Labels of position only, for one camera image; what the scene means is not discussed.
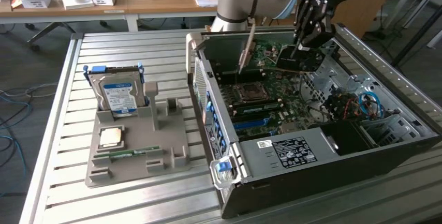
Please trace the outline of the black NVIDIA graphics card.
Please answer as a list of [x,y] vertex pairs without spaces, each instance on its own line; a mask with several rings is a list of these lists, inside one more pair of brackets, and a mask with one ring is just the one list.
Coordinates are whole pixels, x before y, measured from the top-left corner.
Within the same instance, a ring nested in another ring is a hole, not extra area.
[[293,73],[307,73],[318,69],[325,59],[325,54],[319,48],[255,39],[255,19],[250,17],[247,23],[251,25],[251,29],[238,60],[237,74],[247,70],[249,66],[253,69]]

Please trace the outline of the wooden cabinet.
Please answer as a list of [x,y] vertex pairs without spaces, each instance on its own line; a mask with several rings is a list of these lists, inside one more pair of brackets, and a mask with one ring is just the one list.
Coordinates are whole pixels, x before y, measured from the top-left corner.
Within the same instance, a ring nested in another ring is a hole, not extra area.
[[342,23],[357,35],[362,35],[370,26],[385,0],[346,0],[335,6],[333,24]]

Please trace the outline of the silver metal drive cage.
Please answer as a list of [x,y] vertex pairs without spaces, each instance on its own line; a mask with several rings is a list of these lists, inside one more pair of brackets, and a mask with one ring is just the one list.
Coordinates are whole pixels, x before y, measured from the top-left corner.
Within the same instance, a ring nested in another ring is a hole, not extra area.
[[338,62],[327,56],[319,68],[303,76],[302,97],[323,103],[337,88],[346,88],[349,77]]

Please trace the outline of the green motherboard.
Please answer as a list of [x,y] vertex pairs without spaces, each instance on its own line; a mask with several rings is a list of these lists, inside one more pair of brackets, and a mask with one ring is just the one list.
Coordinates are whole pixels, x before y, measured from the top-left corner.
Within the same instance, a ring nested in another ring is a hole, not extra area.
[[[273,111],[274,114],[267,126],[235,129],[241,141],[297,132],[307,129],[314,124],[314,118],[299,97],[299,90],[297,89],[298,79],[298,75],[278,71],[249,71],[242,74],[234,73],[218,76],[218,86],[230,118],[238,115],[235,114],[238,107],[263,103],[281,103],[281,108]],[[270,97],[267,100],[249,103],[241,101],[234,87],[238,84],[250,82],[261,82],[263,84]]]

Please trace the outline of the metal CPU socket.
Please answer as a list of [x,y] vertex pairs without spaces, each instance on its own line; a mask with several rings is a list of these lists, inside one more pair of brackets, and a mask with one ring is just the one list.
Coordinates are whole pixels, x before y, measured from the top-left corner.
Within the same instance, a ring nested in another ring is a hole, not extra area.
[[242,83],[234,88],[238,92],[241,101],[245,103],[263,101],[270,98],[266,88],[261,82]]

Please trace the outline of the long black expansion slot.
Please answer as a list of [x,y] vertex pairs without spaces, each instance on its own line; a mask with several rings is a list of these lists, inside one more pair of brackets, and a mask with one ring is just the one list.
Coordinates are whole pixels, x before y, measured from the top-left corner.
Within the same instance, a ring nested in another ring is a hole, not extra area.
[[234,123],[237,122],[249,122],[254,120],[263,120],[266,118],[273,117],[274,112],[261,112],[261,113],[251,113],[251,114],[245,114],[245,115],[237,115],[231,117],[231,121]]

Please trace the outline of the wooden top office desk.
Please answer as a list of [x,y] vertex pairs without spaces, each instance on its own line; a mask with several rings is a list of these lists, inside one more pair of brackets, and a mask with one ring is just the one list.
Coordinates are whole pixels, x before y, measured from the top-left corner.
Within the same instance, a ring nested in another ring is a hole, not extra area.
[[[242,31],[247,29],[247,19],[269,17],[286,19],[295,13],[298,0],[218,0],[211,32]],[[130,0],[130,13],[187,13],[201,12],[195,0]]]
[[128,31],[138,31],[138,16],[128,11],[128,0],[116,0],[112,6],[95,6],[67,10],[62,0],[52,0],[48,8],[11,8],[12,0],[0,1],[0,32],[6,24],[36,24],[52,22],[82,22],[126,20]]

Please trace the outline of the blue expansion slot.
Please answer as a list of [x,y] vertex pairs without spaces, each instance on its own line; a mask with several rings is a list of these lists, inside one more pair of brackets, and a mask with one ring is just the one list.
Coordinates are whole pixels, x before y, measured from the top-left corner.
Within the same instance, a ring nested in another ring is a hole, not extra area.
[[262,118],[258,120],[245,121],[239,123],[234,123],[235,129],[254,128],[267,126],[271,121],[271,118]]

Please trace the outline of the silver disk bay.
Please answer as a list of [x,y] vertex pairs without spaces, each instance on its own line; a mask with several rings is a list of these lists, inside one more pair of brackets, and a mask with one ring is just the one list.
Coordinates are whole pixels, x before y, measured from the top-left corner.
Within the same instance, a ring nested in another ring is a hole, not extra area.
[[421,138],[419,131],[399,114],[393,114],[375,121],[361,121],[358,126],[369,137],[369,144],[373,148]]

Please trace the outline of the grey power supply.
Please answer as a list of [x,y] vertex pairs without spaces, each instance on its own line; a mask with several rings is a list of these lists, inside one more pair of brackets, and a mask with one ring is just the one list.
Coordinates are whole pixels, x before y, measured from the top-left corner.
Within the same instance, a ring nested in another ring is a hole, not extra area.
[[239,143],[253,179],[273,177],[322,165],[339,158],[331,136],[313,128]]

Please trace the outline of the black open PC case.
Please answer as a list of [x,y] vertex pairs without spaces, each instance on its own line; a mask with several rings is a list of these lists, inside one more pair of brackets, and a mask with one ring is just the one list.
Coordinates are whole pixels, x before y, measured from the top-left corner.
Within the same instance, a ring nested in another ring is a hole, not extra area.
[[[331,57],[349,73],[346,88],[337,88],[323,103],[306,100],[301,87],[303,76],[311,72],[286,72],[299,77],[299,97],[314,118],[307,129],[321,128],[331,136],[339,146],[339,158],[286,174],[253,179],[242,158],[243,141],[235,133],[217,81],[219,75],[235,73],[249,34],[247,31],[199,31],[186,37],[191,99],[225,219],[382,178],[407,159],[442,142],[442,108],[349,29],[339,26],[335,37],[319,49],[325,58]],[[287,28],[258,30],[255,39],[294,44],[293,30]],[[249,66],[242,73],[249,71],[275,70]],[[421,138],[373,148],[358,123],[393,114],[405,117]],[[233,169],[218,173],[215,162],[225,157],[230,157]]]

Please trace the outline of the blue case latch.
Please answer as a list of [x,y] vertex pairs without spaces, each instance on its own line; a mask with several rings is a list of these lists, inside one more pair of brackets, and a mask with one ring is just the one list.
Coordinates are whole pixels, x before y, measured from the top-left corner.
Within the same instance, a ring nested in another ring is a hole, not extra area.
[[215,170],[218,173],[231,171],[233,165],[230,161],[230,157],[225,157],[215,162]]

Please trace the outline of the hard disk with blue carrier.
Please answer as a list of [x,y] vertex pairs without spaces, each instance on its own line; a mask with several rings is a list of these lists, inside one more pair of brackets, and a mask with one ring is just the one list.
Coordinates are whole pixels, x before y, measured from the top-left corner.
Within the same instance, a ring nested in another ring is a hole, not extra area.
[[98,108],[111,111],[114,117],[136,114],[150,103],[144,96],[144,67],[108,67],[106,65],[83,67],[83,75],[92,87]]

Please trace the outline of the grey parts rack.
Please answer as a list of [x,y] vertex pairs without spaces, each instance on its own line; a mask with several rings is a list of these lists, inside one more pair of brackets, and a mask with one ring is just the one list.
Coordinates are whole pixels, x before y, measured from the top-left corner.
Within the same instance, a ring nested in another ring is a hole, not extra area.
[[[144,84],[144,95],[150,104],[134,116],[115,118],[110,111],[96,113],[86,175],[90,188],[187,171],[191,167],[182,104],[175,98],[156,102],[155,81]],[[115,127],[123,131],[120,144],[99,148],[102,129]],[[110,153],[150,146],[160,146],[160,151],[136,157],[108,157]]]

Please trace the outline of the silver CPU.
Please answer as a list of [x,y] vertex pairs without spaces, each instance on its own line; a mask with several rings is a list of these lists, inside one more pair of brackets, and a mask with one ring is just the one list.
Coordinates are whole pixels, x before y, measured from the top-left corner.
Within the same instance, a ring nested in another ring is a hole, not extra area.
[[123,131],[120,128],[102,129],[99,134],[99,148],[115,147],[122,142]]

